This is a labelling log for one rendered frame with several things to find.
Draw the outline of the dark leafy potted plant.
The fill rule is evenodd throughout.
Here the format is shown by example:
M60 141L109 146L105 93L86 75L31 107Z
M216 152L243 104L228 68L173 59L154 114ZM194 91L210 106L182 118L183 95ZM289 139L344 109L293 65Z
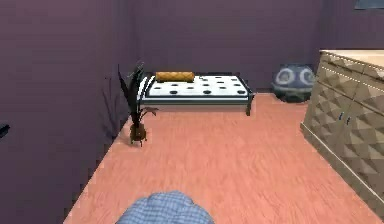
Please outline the dark leafy potted plant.
M130 110L130 117L132 124L130 126L130 143L135 142L142 143L147 140L147 131L142 119L150 112L154 116L157 115L158 108L155 107L141 107L141 101L143 92L139 92L142 76L144 75L144 63L138 62L132 73L129 74L131 82L126 84L121 72L118 72L118 79L120 82L120 88L127 101L128 108Z

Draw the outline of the white bed with black dots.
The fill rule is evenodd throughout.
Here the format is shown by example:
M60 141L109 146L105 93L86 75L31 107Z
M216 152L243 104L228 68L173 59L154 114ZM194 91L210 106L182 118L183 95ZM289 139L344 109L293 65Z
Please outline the white bed with black dots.
M169 110L244 111L251 114L254 92L239 73L193 72L193 82L157 82L155 73L144 77L141 104Z

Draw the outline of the orange bolster pillow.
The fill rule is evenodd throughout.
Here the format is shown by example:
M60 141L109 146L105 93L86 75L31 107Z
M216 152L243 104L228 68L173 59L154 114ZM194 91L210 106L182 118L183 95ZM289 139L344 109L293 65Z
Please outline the orange bolster pillow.
M193 72L156 72L157 82L193 82L195 74Z

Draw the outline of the blue checked cushion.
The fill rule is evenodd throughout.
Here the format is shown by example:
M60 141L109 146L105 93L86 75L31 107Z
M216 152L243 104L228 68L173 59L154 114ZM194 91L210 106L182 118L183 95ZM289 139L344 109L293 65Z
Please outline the blue checked cushion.
M180 191L137 199L115 224L215 224L211 215Z

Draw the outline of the beige faceted cupboard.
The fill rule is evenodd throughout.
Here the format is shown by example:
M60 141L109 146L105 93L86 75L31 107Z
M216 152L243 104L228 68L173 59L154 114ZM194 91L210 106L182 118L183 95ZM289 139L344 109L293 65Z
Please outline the beige faceted cupboard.
M300 128L384 221L384 50L322 50Z

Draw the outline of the blue framed wall picture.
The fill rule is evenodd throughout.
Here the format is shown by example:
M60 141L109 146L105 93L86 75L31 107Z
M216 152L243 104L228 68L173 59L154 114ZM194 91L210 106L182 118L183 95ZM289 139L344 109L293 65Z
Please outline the blue framed wall picture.
M357 0L355 8L357 10L384 9L384 0Z

